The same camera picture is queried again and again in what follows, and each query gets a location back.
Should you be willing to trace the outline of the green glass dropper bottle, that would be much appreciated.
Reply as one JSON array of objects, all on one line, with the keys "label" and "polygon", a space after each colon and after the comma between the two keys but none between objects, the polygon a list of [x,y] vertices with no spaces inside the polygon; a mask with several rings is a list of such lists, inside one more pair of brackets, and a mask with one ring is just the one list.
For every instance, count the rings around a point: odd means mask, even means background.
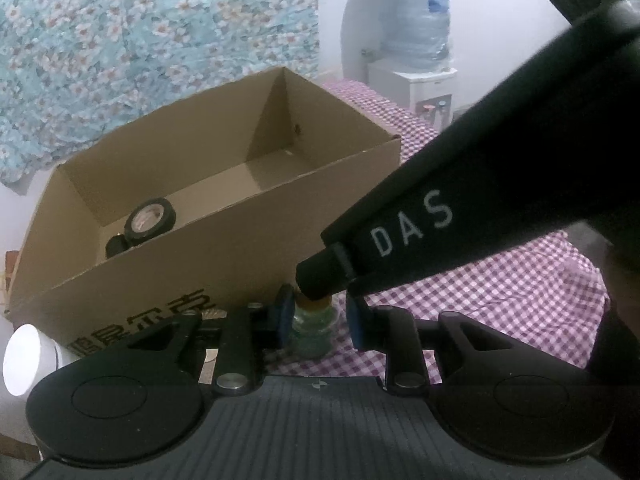
[{"label": "green glass dropper bottle", "polygon": [[296,292],[290,347],[303,360],[318,360],[332,352],[340,314],[331,296],[310,300]]}]

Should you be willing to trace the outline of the black tape roll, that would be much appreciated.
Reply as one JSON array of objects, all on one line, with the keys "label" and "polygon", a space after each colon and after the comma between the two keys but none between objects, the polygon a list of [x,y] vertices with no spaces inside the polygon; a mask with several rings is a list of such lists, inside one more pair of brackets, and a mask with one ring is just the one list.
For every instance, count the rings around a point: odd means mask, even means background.
[{"label": "black tape roll", "polygon": [[177,221],[174,206],[166,198],[152,198],[137,206],[125,222],[125,237],[138,246],[169,232]]}]

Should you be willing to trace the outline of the small black oval case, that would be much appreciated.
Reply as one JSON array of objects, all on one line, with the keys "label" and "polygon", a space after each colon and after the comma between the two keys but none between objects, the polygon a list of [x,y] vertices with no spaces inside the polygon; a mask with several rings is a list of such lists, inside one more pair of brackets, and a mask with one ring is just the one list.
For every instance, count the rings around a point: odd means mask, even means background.
[{"label": "small black oval case", "polygon": [[131,247],[128,238],[118,233],[112,236],[105,244],[105,258],[111,259],[126,252]]}]

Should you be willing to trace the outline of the white cylindrical jar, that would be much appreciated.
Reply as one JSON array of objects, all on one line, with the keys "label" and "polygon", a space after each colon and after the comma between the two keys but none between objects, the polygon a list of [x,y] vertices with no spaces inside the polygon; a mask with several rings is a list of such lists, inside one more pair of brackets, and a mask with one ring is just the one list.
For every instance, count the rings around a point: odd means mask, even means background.
[{"label": "white cylindrical jar", "polygon": [[26,399],[43,378],[79,360],[32,324],[20,326],[6,344],[2,377],[11,396]]}]

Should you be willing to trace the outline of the brown cardboard box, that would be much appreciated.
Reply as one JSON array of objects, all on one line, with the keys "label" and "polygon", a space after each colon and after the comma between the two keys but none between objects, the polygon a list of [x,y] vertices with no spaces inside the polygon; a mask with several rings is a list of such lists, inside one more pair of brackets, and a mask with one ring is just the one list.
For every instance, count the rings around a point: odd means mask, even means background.
[{"label": "brown cardboard box", "polygon": [[[285,68],[164,106],[52,172],[4,313],[86,356],[185,310],[268,302],[400,148],[396,130]],[[160,197],[175,226],[105,258]]]}]

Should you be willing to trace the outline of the white water dispenser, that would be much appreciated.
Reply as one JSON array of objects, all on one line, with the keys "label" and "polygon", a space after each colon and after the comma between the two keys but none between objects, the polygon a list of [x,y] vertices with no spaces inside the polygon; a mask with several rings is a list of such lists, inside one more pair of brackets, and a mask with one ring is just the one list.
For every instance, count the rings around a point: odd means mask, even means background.
[{"label": "white water dispenser", "polygon": [[442,131],[451,122],[457,74],[455,68],[416,72],[383,58],[368,65],[368,86]]}]

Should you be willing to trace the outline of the blue water jug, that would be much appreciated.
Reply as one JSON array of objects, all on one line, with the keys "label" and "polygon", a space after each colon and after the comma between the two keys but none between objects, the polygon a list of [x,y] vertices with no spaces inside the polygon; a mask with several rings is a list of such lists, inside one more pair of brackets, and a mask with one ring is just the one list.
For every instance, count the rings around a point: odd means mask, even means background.
[{"label": "blue water jug", "polygon": [[382,17],[382,52],[409,70],[444,70],[450,60],[450,23],[450,0],[390,0]]}]

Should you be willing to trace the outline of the floral teal curtain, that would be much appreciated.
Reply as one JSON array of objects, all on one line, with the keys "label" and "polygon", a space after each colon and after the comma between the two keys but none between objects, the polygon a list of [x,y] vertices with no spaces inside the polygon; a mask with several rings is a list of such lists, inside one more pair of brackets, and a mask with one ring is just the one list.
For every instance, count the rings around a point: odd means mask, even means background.
[{"label": "floral teal curtain", "polygon": [[319,47],[318,0],[1,0],[1,181]]}]

